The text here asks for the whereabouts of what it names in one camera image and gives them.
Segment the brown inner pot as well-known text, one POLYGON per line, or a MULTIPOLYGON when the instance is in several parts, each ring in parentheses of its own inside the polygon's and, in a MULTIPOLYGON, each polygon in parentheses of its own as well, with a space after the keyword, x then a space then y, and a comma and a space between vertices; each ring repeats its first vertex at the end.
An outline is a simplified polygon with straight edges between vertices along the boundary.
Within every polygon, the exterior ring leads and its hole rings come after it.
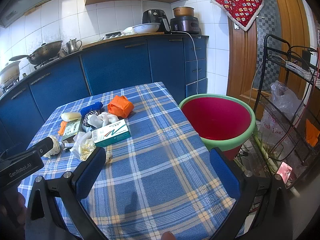
POLYGON ((194 8, 192 7, 175 7, 173 12, 175 17, 194 17, 194 8))

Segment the black wok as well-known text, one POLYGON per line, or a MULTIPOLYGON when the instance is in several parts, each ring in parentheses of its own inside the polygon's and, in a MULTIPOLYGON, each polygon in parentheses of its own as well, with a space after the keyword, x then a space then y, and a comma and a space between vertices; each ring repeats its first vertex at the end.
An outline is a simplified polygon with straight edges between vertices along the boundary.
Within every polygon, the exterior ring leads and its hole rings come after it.
POLYGON ((9 59, 9 61, 19 61, 20 59, 26 58, 29 63, 33 65, 44 63, 49 59, 56 57, 62 47, 62 41, 54 41, 50 43, 43 43, 30 55, 18 55, 9 59))

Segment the white tissue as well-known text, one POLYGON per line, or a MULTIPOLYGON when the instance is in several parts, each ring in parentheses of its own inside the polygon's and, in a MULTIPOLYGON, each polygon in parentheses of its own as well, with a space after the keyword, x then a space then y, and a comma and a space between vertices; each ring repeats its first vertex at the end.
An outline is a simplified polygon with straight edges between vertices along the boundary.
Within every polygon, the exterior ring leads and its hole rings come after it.
POLYGON ((79 132, 74 137, 74 146, 70 149, 70 152, 80 161, 86 161, 95 148, 96 145, 92 139, 92 132, 79 132))

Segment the red bucket green rim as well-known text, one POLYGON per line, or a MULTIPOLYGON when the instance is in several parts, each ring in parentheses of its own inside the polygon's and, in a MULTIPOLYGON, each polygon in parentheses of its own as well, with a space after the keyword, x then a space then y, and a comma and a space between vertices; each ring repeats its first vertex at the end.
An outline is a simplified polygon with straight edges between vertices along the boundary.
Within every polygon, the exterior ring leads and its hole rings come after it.
POLYGON ((225 95, 197 94, 179 107, 210 151, 219 148, 233 160, 256 128, 255 113, 243 101, 225 95))

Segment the white ceramic bowl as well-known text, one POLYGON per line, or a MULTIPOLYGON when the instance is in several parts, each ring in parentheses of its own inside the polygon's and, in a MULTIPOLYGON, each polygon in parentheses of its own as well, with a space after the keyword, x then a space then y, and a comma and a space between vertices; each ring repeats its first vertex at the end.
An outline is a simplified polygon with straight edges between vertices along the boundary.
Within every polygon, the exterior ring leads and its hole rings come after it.
POLYGON ((137 34, 156 33, 160 28, 160 23, 143 23, 135 25, 133 31, 137 34))

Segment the clear plastic bag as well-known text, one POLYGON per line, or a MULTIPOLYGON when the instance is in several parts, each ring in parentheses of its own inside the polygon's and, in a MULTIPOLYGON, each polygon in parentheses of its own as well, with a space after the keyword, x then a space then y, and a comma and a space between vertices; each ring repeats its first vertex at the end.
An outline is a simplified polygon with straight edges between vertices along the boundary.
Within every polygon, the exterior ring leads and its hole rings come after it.
POLYGON ((289 120, 301 108, 302 101, 278 80, 271 84, 271 101, 289 120))

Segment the dark rice cooker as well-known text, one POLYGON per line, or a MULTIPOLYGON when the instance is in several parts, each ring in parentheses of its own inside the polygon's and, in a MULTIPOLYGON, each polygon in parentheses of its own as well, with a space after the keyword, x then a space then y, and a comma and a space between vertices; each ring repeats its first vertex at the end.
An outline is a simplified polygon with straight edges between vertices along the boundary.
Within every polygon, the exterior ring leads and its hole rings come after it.
POLYGON ((170 20, 171 31, 184 31, 189 34, 199 34, 199 20, 193 16, 179 16, 170 20))

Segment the white cloth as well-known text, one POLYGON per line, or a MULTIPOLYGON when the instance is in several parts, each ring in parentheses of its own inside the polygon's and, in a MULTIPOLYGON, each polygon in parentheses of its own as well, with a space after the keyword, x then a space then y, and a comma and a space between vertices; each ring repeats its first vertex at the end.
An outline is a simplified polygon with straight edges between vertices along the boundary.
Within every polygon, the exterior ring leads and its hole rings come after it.
POLYGON ((116 115, 110 114, 107 112, 102 112, 101 114, 98 115, 98 123, 95 124, 94 127, 101 128, 118 121, 119 119, 116 115))

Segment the white cooking pot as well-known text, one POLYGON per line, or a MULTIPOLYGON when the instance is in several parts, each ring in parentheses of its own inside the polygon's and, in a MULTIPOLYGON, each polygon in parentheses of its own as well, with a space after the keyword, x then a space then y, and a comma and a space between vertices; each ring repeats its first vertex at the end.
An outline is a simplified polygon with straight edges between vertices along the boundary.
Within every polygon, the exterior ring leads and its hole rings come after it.
POLYGON ((4 90, 10 85, 14 85, 19 81, 20 61, 14 61, 13 63, 6 64, 5 67, 1 70, 0 80, 1 80, 1 89, 4 90))

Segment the black air fryer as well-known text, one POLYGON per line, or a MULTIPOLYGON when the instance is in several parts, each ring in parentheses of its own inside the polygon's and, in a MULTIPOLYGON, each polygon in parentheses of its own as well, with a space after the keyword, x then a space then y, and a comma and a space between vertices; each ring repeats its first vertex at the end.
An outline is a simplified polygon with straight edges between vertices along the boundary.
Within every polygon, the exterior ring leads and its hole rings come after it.
POLYGON ((159 23, 158 32, 171 33, 170 23, 164 10, 149 9, 143 12, 142 23, 159 23))

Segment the smartphone with pink screen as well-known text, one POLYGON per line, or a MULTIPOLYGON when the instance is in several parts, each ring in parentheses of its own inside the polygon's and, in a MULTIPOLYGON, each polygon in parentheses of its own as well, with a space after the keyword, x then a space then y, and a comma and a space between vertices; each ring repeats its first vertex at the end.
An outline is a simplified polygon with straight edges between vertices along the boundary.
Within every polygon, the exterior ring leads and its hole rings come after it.
POLYGON ((277 170, 277 174, 281 176, 285 184, 288 182, 291 173, 292 167, 283 161, 277 170))

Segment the steel kettle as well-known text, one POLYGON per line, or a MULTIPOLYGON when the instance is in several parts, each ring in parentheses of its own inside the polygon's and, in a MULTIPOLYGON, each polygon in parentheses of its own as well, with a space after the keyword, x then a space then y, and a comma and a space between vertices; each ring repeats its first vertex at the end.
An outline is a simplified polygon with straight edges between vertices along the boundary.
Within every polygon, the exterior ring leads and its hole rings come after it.
POLYGON ((75 39, 70 39, 67 43, 66 43, 66 49, 62 49, 62 52, 64 53, 64 55, 69 55, 72 53, 75 53, 77 51, 79 51, 82 47, 82 41, 81 40, 77 40, 75 39))

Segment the beige paper ball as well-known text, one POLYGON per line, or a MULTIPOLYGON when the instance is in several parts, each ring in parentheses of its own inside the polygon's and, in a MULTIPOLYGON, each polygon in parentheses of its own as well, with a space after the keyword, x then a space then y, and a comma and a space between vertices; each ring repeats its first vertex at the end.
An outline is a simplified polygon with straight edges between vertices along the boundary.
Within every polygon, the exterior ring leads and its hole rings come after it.
POLYGON ((52 155, 57 155, 61 151, 61 146, 57 138, 53 135, 50 135, 49 138, 53 141, 53 148, 43 155, 46 158, 51 158, 52 155))

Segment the wooden door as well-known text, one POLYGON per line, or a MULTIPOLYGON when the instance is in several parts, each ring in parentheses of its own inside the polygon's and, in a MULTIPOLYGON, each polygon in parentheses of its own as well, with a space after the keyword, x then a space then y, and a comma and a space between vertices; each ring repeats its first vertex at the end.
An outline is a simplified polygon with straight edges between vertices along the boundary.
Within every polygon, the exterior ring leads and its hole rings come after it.
POLYGON ((229 73, 227 95, 254 107, 263 60, 264 37, 279 36, 299 55, 310 46, 310 34, 302 0, 264 0, 264 7, 248 31, 236 29, 232 20, 229 29, 229 73))

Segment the orange cloth bundle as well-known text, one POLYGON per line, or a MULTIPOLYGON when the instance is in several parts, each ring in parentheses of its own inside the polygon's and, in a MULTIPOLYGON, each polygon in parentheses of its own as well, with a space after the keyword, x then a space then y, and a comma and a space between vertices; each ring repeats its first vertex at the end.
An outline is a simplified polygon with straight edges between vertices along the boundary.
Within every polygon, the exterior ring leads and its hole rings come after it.
POLYGON ((117 117, 127 118, 133 111, 134 105, 124 95, 116 95, 107 105, 107 111, 117 117))

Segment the blue kitchen cabinets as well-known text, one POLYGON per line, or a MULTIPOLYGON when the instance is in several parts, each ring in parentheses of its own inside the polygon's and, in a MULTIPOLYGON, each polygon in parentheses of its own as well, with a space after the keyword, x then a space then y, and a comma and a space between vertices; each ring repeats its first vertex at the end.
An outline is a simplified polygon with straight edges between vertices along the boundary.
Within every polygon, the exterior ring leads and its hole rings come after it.
POLYGON ((55 60, 1 96, 1 150, 25 150, 59 106, 162 82, 176 102, 207 91, 207 36, 167 34, 105 42, 55 60))

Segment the small green ear-drop box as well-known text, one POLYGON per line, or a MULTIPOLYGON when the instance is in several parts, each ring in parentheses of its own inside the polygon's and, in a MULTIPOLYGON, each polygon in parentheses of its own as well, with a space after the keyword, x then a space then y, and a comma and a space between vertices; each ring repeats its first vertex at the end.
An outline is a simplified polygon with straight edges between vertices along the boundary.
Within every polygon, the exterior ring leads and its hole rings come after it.
POLYGON ((76 119, 67 123, 62 141, 73 141, 73 138, 82 131, 82 119, 76 119))

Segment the pale yellow soap bar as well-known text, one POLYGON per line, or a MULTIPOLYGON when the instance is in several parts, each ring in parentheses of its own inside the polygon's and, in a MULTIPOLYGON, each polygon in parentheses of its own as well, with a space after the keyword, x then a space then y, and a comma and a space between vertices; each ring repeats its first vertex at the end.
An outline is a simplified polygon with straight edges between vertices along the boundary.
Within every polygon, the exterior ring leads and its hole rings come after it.
POLYGON ((81 113, 79 112, 67 112, 67 113, 62 113, 61 114, 61 119, 65 122, 70 122, 73 120, 77 120, 81 118, 81 113))

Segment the blue cloth piece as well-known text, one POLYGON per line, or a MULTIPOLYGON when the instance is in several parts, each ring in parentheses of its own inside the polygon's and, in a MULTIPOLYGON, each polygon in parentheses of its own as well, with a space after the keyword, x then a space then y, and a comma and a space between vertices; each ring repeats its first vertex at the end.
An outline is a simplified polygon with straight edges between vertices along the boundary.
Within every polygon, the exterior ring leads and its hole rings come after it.
POLYGON ((90 111, 99 111, 103 107, 102 102, 96 102, 94 104, 91 104, 89 106, 86 106, 80 110, 81 116, 84 118, 86 114, 88 114, 90 111))

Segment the green onion stalks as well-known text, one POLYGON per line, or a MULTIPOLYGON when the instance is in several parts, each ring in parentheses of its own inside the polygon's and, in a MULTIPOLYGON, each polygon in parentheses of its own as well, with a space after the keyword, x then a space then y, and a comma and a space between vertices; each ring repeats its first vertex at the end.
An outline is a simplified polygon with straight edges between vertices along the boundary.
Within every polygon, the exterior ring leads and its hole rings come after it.
POLYGON ((249 170, 258 177, 270 178, 278 170, 277 164, 269 157, 262 134, 257 128, 240 147, 235 162, 243 171, 249 170))

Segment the green white medicine box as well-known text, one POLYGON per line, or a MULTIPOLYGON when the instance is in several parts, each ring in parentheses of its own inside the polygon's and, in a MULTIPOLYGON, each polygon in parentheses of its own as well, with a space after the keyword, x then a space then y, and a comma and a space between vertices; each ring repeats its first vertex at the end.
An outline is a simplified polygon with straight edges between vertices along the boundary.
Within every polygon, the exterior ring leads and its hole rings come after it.
POLYGON ((119 120, 92 132, 92 139, 97 147, 107 147, 131 137, 125 120, 119 120))

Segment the blue plaid tablecloth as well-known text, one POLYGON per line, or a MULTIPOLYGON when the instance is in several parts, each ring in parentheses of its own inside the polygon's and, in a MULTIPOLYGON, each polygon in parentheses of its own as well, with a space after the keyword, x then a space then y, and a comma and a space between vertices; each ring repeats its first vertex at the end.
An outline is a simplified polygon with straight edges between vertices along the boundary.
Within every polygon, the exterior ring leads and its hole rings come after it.
POLYGON ((82 201, 109 239, 208 239, 225 220, 231 198, 209 152, 161 82, 138 85, 57 107, 31 144, 57 135, 61 114, 124 95, 134 109, 126 119, 131 136, 107 147, 112 157, 82 201))

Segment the small orange wrapper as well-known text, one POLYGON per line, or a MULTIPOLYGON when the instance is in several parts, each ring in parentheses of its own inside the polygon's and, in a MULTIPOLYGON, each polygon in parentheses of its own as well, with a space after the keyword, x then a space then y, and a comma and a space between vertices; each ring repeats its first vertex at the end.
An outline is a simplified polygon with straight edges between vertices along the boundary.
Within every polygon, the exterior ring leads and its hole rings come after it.
POLYGON ((60 136, 63 136, 63 135, 64 135, 64 132, 65 132, 65 129, 66 129, 67 124, 68 124, 68 122, 66 122, 66 121, 62 121, 62 122, 60 123, 60 129, 59 129, 59 131, 58 131, 58 135, 60 135, 60 136))

